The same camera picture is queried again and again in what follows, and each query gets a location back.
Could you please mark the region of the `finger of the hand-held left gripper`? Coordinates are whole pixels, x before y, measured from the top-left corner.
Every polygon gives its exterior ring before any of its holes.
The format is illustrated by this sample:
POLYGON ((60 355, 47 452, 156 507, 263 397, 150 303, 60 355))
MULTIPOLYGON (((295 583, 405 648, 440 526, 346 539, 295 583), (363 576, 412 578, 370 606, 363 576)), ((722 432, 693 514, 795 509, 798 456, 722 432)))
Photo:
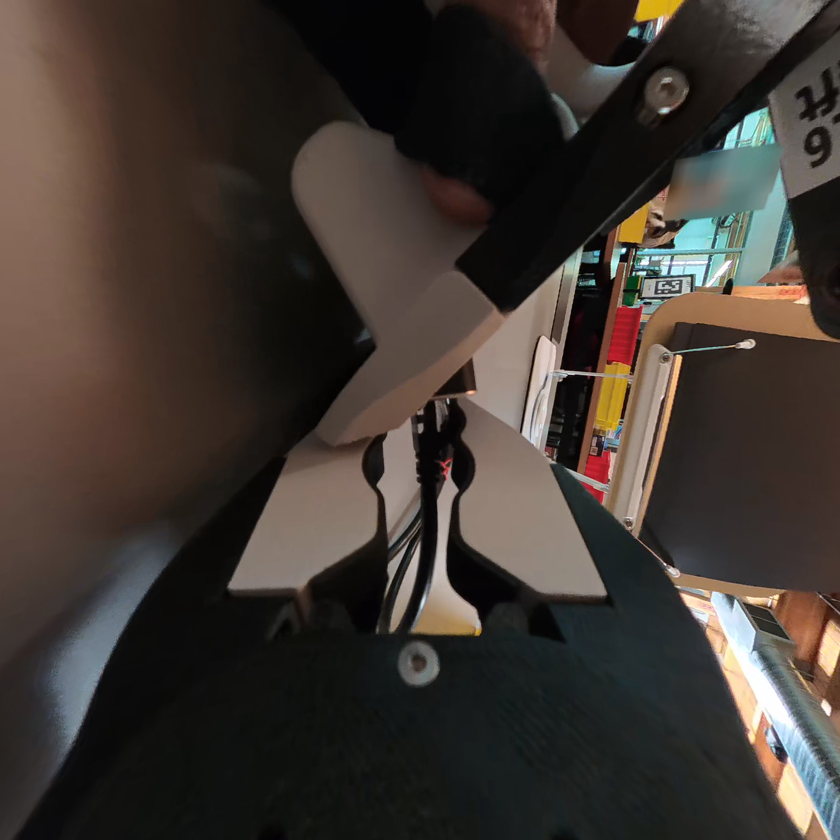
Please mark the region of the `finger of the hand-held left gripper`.
POLYGON ((451 270, 437 277, 376 341, 320 421, 321 440, 338 447, 398 428, 505 321, 466 275, 451 270))
POLYGON ((375 343, 485 230, 443 215, 393 137, 353 122, 302 145, 291 194, 375 343))

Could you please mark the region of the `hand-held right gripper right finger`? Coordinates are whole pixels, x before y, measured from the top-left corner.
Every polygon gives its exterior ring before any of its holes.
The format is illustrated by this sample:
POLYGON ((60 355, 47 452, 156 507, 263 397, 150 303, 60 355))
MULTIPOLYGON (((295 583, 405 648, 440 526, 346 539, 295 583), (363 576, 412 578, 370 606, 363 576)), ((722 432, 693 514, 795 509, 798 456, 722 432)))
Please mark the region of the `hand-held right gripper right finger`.
POLYGON ((448 579, 466 602, 605 602, 550 462, 471 401, 450 409, 448 579))

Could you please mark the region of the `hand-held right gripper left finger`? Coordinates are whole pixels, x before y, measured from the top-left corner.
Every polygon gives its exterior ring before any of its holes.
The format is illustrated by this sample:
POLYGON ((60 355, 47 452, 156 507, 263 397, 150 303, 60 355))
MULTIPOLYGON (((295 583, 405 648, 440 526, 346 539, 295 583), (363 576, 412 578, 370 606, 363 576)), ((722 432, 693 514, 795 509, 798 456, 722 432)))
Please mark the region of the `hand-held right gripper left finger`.
POLYGON ((332 447, 311 433, 289 453, 228 592, 304 595, 316 577, 386 534, 374 438, 332 447))

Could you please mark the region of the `yellow plastic cable bin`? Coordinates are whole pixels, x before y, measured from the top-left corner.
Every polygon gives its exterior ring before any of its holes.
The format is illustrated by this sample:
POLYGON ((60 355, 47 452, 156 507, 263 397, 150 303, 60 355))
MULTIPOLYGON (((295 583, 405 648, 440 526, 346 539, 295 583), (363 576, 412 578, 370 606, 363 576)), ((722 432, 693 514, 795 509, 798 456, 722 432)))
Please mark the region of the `yellow plastic cable bin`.
POLYGON ((475 610, 461 611, 429 606, 423 610, 411 633, 425 636, 475 637, 481 633, 481 624, 475 610))

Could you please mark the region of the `person's left hand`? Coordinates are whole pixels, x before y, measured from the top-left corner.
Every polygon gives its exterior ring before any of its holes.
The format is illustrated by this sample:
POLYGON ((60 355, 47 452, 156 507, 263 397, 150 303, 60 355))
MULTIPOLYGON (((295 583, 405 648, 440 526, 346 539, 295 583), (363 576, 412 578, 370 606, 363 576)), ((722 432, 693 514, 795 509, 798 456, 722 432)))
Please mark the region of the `person's left hand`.
MULTIPOLYGON (((624 42, 634 22, 638 1, 465 1, 426 2, 433 14, 447 7, 468 6, 495 22, 507 41, 546 77, 556 30, 581 55, 585 64, 606 65, 624 42)), ((474 186, 423 169, 423 184, 433 204, 458 224, 486 224, 491 203, 474 186)))

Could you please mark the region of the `red plastic bin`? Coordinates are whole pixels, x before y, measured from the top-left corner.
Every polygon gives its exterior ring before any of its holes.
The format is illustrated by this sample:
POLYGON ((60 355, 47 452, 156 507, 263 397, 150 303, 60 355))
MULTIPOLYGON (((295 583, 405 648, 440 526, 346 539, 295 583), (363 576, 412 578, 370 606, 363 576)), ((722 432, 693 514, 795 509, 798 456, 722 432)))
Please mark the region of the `red plastic bin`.
MULTIPOLYGON (((601 455, 587 456, 583 475, 600 485, 608 486, 612 468, 612 453, 607 449, 601 455)), ((586 489, 603 505, 607 491, 593 485, 586 485, 586 489)))
POLYGON ((643 308, 640 306, 620 307, 616 310, 612 336, 606 354, 608 364, 633 365, 643 313, 643 308))

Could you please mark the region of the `corrugated silver ceiling duct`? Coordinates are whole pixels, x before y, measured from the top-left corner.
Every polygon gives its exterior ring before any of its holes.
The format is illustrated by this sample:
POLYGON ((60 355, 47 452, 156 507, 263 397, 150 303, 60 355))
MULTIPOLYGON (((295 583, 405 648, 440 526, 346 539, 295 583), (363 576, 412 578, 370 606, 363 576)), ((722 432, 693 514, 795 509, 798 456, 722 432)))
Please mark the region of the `corrugated silver ceiling duct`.
POLYGON ((838 839, 837 730, 780 648, 757 647, 751 660, 758 682, 753 692, 802 782, 825 835, 838 839))

